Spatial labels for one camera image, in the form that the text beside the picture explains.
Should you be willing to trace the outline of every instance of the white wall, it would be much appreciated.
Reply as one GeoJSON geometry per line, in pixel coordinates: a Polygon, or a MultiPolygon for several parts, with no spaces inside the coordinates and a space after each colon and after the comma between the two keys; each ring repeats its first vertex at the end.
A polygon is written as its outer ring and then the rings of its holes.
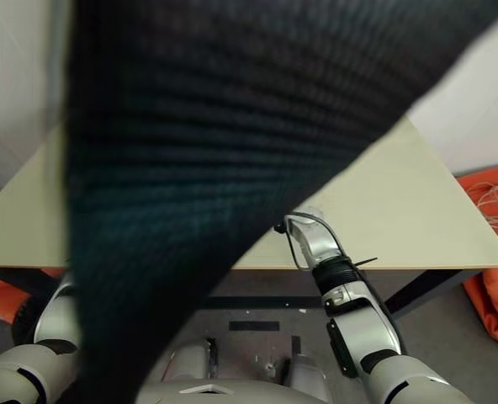
{"type": "MultiPolygon", "coordinates": [[[[63,42],[61,32],[47,34],[56,7],[67,1],[0,0],[0,189],[36,150],[49,128],[45,116],[57,108],[46,97],[47,40],[58,36],[51,44],[58,51],[63,42]]],[[[454,173],[498,163],[498,26],[409,116],[454,173]]]]}
{"type": "Polygon", "coordinates": [[[408,115],[453,173],[498,164],[498,24],[408,115]]]}
{"type": "Polygon", "coordinates": [[[0,188],[45,135],[49,0],[0,0],[0,188]]]}

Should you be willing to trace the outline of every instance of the orange fabric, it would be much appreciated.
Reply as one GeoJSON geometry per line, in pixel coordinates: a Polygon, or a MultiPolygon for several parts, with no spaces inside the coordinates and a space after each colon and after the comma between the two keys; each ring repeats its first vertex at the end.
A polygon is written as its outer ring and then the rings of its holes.
{"type": "MultiPolygon", "coordinates": [[[[498,167],[458,179],[469,197],[476,203],[490,188],[487,182],[498,185],[498,167]]],[[[485,215],[498,215],[498,204],[483,205],[485,215]]],[[[464,288],[479,313],[486,331],[498,341],[498,268],[486,269],[482,274],[464,282],[464,288]]]]}
{"type": "MultiPolygon", "coordinates": [[[[63,268],[42,268],[41,270],[53,278],[60,278],[64,272],[63,268]]],[[[11,324],[15,313],[29,296],[28,293],[0,280],[0,319],[11,324]]]]}
{"type": "Polygon", "coordinates": [[[0,287],[0,320],[13,323],[15,313],[29,296],[13,286],[0,287]]]}

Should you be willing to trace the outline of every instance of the robotic hand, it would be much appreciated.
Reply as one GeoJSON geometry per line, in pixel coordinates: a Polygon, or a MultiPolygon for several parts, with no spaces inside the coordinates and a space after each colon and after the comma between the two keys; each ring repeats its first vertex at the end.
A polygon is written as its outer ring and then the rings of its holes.
{"type": "Polygon", "coordinates": [[[318,215],[293,212],[276,230],[286,233],[301,268],[291,238],[298,242],[308,264],[301,269],[312,271],[330,317],[327,331],[336,360],[345,376],[362,381],[371,402],[472,404],[419,359],[406,355],[384,303],[318,215]]]}

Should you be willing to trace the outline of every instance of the black cable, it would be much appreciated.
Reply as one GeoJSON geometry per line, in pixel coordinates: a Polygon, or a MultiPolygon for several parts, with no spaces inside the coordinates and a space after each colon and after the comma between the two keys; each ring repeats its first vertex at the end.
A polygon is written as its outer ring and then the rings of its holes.
{"type": "MultiPolygon", "coordinates": [[[[335,244],[337,245],[337,248],[338,248],[339,252],[341,253],[341,255],[347,256],[344,253],[344,249],[342,248],[342,245],[339,242],[339,239],[336,236],[335,232],[333,231],[333,229],[331,228],[331,226],[328,225],[323,219],[321,219],[318,216],[311,215],[310,213],[296,212],[296,211],[289,213],[287,216],[304,217],[305,219],[311,219],[311,220],[313,220],[313,221],[315,221],[315,222],[323,225],[326,228],[326,230],[329,231],[329,233],[331,234],[331,237],[333,237],[333,240],[335,241],[335,244]]],[[[296,255],[295,255],[295,252],[294,252],[294,246],[292,245],[292,240],[290,239],[289,219],[286,219],[285,223],[286,223],[286,226],[287,226],[286,235],[287,235],[287,239],[289,241],[290,252],[292,253],[292,257],[294,258],[294,262],[296,264],[296,267],[298,267],[298,269],[307,271],[310,268],[300,267],[299,263],[298,263],[298,259],[296,258],[296,255]]],[[[399,332],[399,328],[397,327],[397,325],[395,323],[395,320],[391,316],[391,312],[389,311],[388,307],[385,305],[385,302],[380,298],[380,296],[379,296],[378,292],[376,291],[376,289],[370,284],[370,282],[368,282],[368,279],[365,276],[365,274],[363,274],[363,272],[360,271],[355,264],[353,266],[354,266],[356,272],[359,274],[359,276],[363,280],[363,282],[365,282],[365,284],[367,285],[367,288],[370,291],[370,293],[373,294],[374,299],[378,302],[378,305],[379,305],[380,309],[387,316],[389,322],[391,323],[391,325],[395,329],[396,334],[397,334],[397,338],[399,339],[399,345],[400,345],[400,351],[401,351],[400,353],[403,354],[403,355],[407,355],[407,350],[406,350],[406,346],[404,344],[404,340],[402,339],[402,336],[400,335],[400,332],[399,332]]]]}

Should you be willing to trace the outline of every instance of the knit fabric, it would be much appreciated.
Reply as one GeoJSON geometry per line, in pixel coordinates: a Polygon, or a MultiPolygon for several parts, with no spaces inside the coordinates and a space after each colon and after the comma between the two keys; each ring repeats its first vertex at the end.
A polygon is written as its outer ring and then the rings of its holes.
{"type": "Polygon", "coordinates": [[[498,16],[498,0],[74,7],[69,248],[93,403],[132,402],[232,264],[498,16]]]}

